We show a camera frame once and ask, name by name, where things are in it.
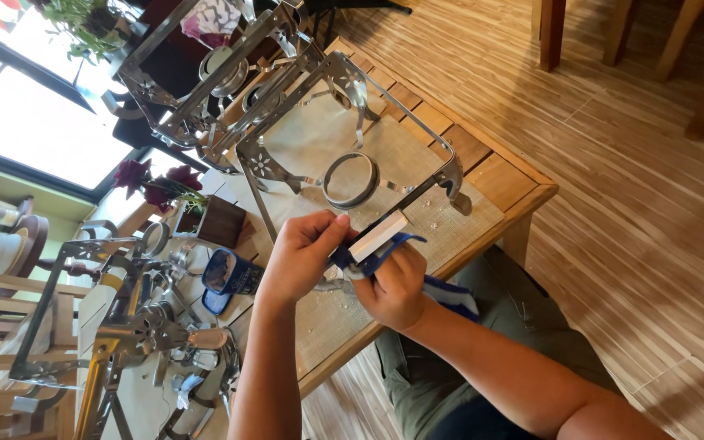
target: blue cloth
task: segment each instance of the blue cloth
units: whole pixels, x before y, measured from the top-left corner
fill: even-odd
[[[352,257],[349,247],[341,244],[330,255],[330,261],[341,268],[344,274],[351,279],[363,279],[374,275],[374,272],[382,265],[385,259],[393,250],[407,240],[417,240],[425,243],[427,240],[420,235],[396,233],[390,240],[383,244],[373,254],[368,255],[362,262],[357,263]],[[470,319],[474,322],[480,318],[480,311],[474,302],[472,291],[465,287],[455,286],[445,283],[431,275],[425,275],[422,283],[422,291],[432,297],[436,302],[445,308]]]

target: hand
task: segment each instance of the hand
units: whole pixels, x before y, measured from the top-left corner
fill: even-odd
[[[257,296],[296,303],[317,285],[330,254],[352,234],[346,214],[325,210],[290,218],[273,246]]]
[[[414,247],[404,243],[374,272],[376,280],[352,281],[357,299],[380,324],[406,330],[420,320],[425,309],[422,282],[427,264]]]

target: forearm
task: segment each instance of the forearm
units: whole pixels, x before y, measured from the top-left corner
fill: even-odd
[[[298,440],[300,437],[295,304],[278,305],[267,300],[259,297],[254,303],[228,438]]]
[[[605,431],[612,436],[601,438],[615,438],[614,431],[619,431],[616,422],[600,417],[598,409],[602,408],[602,414],[606,411],[619,417],[618,422],[635,427],[635,431],[621,427],[629,434],[642,434],[642,429],[648,429],[642,426],[649,422],[613,393],[428,298],[425,301],[420,320],[403,333],[453,365],[516,425],[542,438],[556,438],[560,432],[563,438],[581,438]],[[590,428],[586,423],[589,414],[597,428],[605,425],[605,429],[586,431]],[[578,415],[580,421],[573,420]],[[610,422],[613,426],[607,429]]]

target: person's right hand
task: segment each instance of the person's right hand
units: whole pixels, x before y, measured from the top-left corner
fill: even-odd
[[[396,331],[415,325],[428,299],[422,293],[425,258],[408,243],[393,250],[370,278],[353,280],[357,299],[369,315]]]

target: person's left hand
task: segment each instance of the person's left hand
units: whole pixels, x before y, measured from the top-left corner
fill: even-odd
[[[317,285],[330,254],[354,235],[346,214],[325,210],[290,218],[273,246],[257,296],[296,303]]]

